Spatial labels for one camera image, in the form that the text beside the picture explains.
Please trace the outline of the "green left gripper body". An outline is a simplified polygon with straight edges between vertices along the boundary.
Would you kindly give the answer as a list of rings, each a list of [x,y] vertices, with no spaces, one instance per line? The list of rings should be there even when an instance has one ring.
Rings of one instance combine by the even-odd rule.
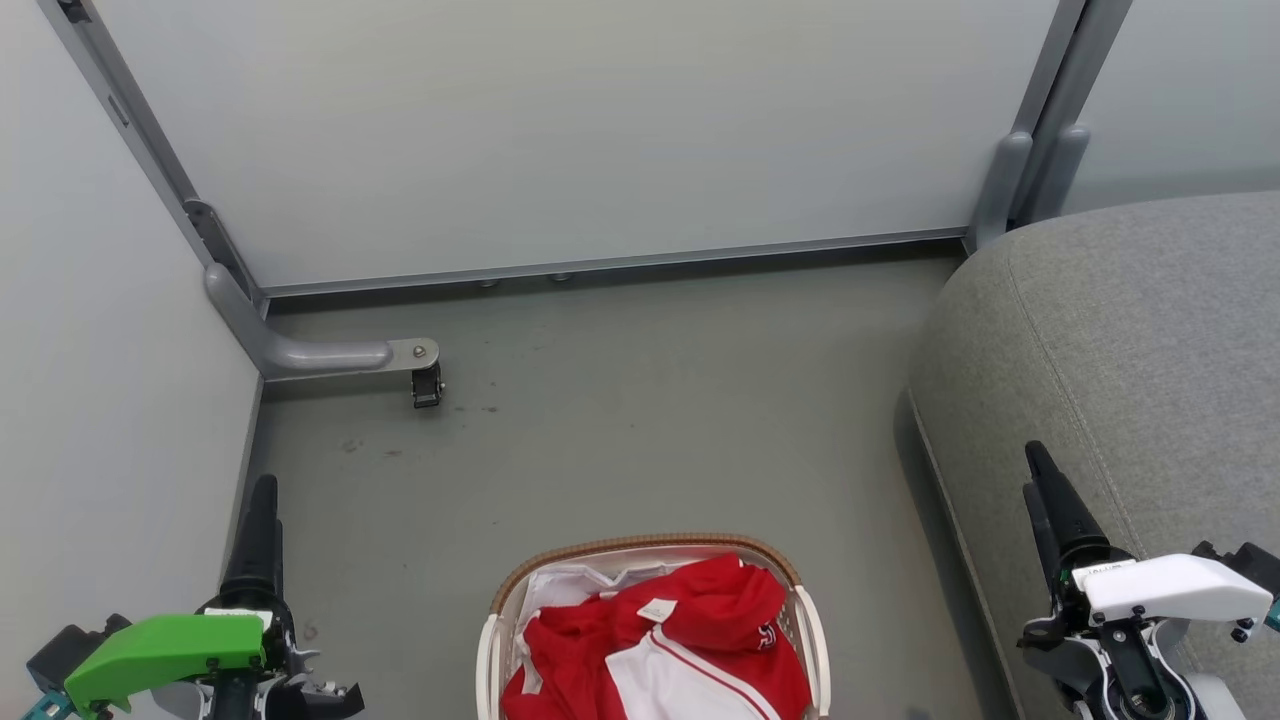
[[[223,603],[163,614],[106,635],[73,667],[61,693],[82,717],[129,711],[131,700],[189,685],[200,717],[320,717],[323,688],[308,679],[294,624],[280,603]]]

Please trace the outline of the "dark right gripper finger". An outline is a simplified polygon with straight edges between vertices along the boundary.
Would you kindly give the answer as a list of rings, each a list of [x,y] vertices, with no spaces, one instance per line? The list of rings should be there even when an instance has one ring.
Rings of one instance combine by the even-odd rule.
[[[1043,496],[1036,484],[1021,488],[1027,514],[1030,520],[1036,552],[1050,593],[1059,593],[1061,585],[1060,546]]]
[[[1060,546],[1060,562],[1087,562],[1108,556],[1108,539],[1071,482],[1038,439],[1024,447],[1030,480],[1043,496]]]

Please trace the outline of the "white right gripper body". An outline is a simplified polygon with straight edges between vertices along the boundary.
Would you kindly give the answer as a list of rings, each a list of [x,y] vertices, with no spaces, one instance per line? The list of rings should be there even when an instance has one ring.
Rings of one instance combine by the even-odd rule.
[[[1274,555],[1253,543],[1229,553],[1201,543],[1190,553],[1147,560],[1108,547],[1106,559],[1061,562],[1060,570],[1050,616],[1024,625],[1019,647],[1096,638],[1115,623],[1138,629],[1161,620],[1233,623],[1231,638],[1240,644],[1258,626],[1274,626]]]

